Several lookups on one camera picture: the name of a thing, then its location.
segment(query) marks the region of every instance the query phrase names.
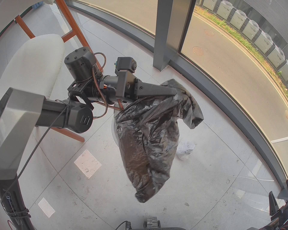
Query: manhole cover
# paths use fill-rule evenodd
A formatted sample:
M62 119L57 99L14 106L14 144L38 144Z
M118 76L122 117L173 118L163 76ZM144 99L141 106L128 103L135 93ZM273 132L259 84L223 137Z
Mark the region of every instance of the manhole cover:
M205 30L205 34L208 36L214 36L214 32L212 30Z
M193 50L193 53L198 56L203 55L203 50L198 46L194 46L192 50Z

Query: green plant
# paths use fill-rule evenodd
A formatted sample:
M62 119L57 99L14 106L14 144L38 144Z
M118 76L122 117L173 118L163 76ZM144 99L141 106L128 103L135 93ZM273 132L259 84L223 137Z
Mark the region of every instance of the green plant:
M274 68L265 60L263 55L258 52L258 50L248 41L246 38L244 38L238 31L230 27L225 20L219 19L216 14L212 14L208 12L207 9L203 9L199 6L195 6L194 10L204 16L205 18L208 18L212 22L214 22L216 25L221 27L224 31L228 32L232 37L234 37L236 40L238 40L243 46L245 46L258 61L263 65L263 67L267 70L268 73L271 74L275 82L277 83L278 87L281 89L281 91L286 95L288 98L288 90L287 87L283 84L282 80L279 78L282 74L281 71L275 72Z

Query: chair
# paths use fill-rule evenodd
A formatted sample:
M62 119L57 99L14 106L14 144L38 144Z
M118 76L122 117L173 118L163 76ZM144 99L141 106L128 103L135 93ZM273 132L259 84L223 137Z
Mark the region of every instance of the chair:
M34 38L35 35L28 28L19 14L22 14L28 7L39 1L40 0L0 0L0 31L2 31L13 19L15 19L19 26L24 30L24 32L30 38ZM73 18L70 10L68 9L65 1L55 0L55 2L72 28L71 31L62 36L63 41L66 42L76 35L83 46L90 47L75 19ZM101 68L98 60L97 66L99 69Z
M50 98L64 59L60 35L45 34L25 42L14 54L0 78L0 98L9 87ZM84 138L68 129L52 128L80 142Z

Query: blue object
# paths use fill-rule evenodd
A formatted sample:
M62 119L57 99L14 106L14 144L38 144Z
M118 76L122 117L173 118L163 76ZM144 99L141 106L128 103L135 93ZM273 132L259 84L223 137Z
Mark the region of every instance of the blue object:
M38 2L38 3L34 4L34 5L32 5L32 8L33 8L33 9L36 9L38 6L41 6L42 3L43 3L43 1Z

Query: curb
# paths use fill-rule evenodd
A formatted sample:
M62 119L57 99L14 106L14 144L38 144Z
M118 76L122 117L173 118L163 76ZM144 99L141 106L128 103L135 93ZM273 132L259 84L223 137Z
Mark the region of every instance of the curb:
M272 75L266 70L266 68L262 65L261 62L259 62L259 60L243 45L241 44L237 39L235 39L234 37L232 37L228 32L226 32L225 30L223 30L223 28L221 28L220 26L218 26L215 22L213 22L212 20L208 19L208 18L205 18L204 16L202 16L201 14L197 13L197 12L193 12L193 14L195 14L196 17L200 18L201 20L203 21L209 21L210 23L212 23L213 25L211 25L212 27L213 26L216 26L218 27L218 29L221 30L222 33L225 33L226 36L229 37L230 40L233 40L233 42L237 42L241 47L239 48L242 48L242 50L246 53L248 52L253 58L254 60L259 64L261 65L261 67L264 69L266 75L268 75L274 82L274 87L275 89L277 90L278 94L281 96L281 98L283 99L283 101L285 102L286 106L288 107L288 98L286 97L286 95L282 92L282 89L278 86L277 82L275 81L275 79L272 77Z

